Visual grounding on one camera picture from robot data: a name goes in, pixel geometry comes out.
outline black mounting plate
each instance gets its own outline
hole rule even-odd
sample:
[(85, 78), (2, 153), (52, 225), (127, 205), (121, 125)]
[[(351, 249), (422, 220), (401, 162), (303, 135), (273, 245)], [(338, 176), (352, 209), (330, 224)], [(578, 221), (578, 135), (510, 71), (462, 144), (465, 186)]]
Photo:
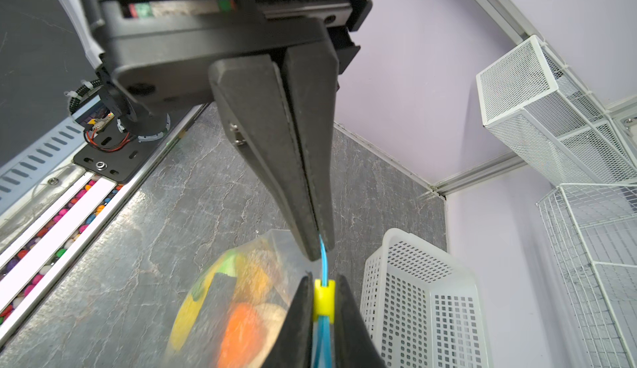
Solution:
[[(189, 110), (190, 108), (185, 108), (169, 114), (171, 130), (186, 116)], [(106, 141), (103, 144), (104, 147), (116, 146), (123, 140), (123, 136), (124, 134), (120, 133), (117, 128), (116, 120), (113, 120), (101, 133), (95, 136), (94, 141), (98, 144)], [(127, 183), (163, 140), (164, 139), (159, 139), (146, 142), (133, 140), (119, 151), (110, 153), (86, 145), (80, 152), (75, 154), (73, 161), (76, 165), (82, 166), (108, 179), (118, 183)], [(106, 167), (101, 171), (96, 167), (98, 162), (104, 162), (106, 164)]]

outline white plastic basket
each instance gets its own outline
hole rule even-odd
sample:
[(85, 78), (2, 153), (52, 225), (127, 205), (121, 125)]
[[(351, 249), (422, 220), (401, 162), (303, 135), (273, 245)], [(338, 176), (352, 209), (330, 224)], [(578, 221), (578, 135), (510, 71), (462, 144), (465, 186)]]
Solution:
[(536, 36), (476, 81), (483, 125), (554, 185), (637, 178), (615, 125)]
[(361, 314), (390, 368), (487, 368), (473, 274), (449, 253), (399, 229), (365, 262)]
[(635, 368), (637, 186), (562, 184), (538, 206), (591, 365)]

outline pink pebble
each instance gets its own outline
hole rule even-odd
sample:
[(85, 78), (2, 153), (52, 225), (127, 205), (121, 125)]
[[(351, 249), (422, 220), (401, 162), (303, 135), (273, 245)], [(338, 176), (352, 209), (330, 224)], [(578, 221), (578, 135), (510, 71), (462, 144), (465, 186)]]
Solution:
[(37, 285), (37, 283), (40, 282), (40, 279), (43, 279), (44, 276), (42, 274), (36, 274), (35, 277), (33, 277), (33, 280), (31, 281), (32, 284)]
[(31, 293), (31, 291), (33, 290), (33, 288), (35, 288), (36, 286), (31, 284), (28, 285), (26, 288), (24, 288), (24, 295), (28, 296), (29, 293)]

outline yellow clip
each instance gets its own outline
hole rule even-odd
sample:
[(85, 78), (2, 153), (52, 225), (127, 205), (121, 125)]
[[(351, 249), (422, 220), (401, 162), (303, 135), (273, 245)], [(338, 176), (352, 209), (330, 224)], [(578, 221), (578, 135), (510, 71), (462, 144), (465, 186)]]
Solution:
[(334, 323), (334, 295), (336, 294), (336, 282), (330, 279), (327, 286), (321, 286), (321, 280), (314, 280), (314, 321), (319, 316), (329, 316), (329, 323)]

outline blue string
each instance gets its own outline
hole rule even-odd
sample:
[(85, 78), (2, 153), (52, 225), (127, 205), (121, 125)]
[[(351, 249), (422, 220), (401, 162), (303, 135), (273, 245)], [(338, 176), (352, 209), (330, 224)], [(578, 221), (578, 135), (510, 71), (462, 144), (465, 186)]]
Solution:
[[(327, 269), (327, 252), (325, 251), (325, 245), (323, 244), (323, 238), (319, 237), (320, 240), (320, 257), (321, 257), (321, 265), (322, 265), (322, 286), (328, 285), (328, 269)], [(323, 356), (323, 366), (325, 368), (332, 368), (332, 351), (331, 351), (331, 341), (329, 336), (329, 317), (328, 316), (319, 316), (318, 317), (318, 341), (317, 341), (317, 352), (314, 356), (314, 368), (319, 368), (319, 361), (321, 355)]]

